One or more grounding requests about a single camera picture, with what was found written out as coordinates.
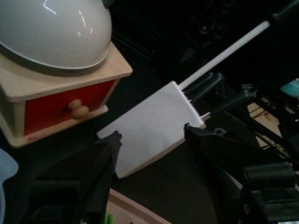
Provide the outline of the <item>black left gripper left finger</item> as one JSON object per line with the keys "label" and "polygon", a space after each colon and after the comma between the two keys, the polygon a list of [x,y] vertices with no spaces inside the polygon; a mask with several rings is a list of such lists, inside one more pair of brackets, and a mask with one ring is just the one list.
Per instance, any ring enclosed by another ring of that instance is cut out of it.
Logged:
{"label": "black left gripper left finger", "polygon": [[32,182],[22,224],[104,224],[121,134],[56,162]]}

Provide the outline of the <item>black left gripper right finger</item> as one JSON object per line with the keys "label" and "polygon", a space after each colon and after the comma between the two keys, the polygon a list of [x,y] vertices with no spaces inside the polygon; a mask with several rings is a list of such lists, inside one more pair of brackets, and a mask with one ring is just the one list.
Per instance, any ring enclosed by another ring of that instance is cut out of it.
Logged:
{"label": "black left gripper right finger", "polygon": [[184,126],[184,139],[195,155],[205,157],[240,183],[232,224],[299,224],[295,172],[277,156],[204,129]]}

